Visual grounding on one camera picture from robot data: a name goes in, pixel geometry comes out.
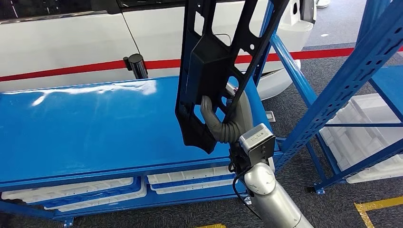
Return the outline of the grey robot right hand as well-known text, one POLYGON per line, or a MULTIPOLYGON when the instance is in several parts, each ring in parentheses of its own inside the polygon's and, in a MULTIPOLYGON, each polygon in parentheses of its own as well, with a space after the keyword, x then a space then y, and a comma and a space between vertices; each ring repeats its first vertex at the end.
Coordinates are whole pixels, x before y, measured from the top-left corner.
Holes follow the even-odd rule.
POLYGON ((221 122, 213 111, 211 99, 204 95, 201 114, 213 138, 221 143, 235 143, 241 135, 253 128, 252 113, 248 97, 242 92, 228 122, 221 122))

